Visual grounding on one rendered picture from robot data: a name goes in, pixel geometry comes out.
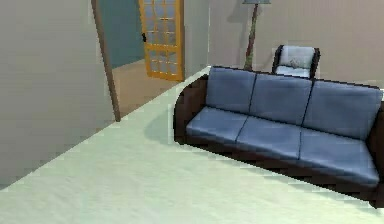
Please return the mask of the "yellow glazed room door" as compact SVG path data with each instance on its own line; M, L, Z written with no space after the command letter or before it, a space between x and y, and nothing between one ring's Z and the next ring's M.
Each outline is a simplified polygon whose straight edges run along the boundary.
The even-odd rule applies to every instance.
M142 33L146 34L144 59L147 75L184 80L184 0L138 0Z

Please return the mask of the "blue sofa with brown frame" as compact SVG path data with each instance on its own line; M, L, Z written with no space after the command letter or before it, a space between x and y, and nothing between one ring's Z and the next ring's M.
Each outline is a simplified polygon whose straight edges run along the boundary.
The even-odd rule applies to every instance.
M214 66L174 106L174 140L384 208L384 92Z

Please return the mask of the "floor lamp with patterned post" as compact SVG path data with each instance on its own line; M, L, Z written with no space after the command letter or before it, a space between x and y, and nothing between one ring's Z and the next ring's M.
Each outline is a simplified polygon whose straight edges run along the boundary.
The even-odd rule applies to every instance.
M250 32L248 35L248 44L247 44L247 50L245 54L245 63L244 63L244 69L245 70L252 70L252 60L253 60L253 49L254 49L254 43L255 43L255 35L256 35L256 23L257 23L257 16L258 16L258 7L259 5L265 5L265 4L271 4L271 0L244 0L243 4L252 5L252 16L251 16L251 25L250 25Z

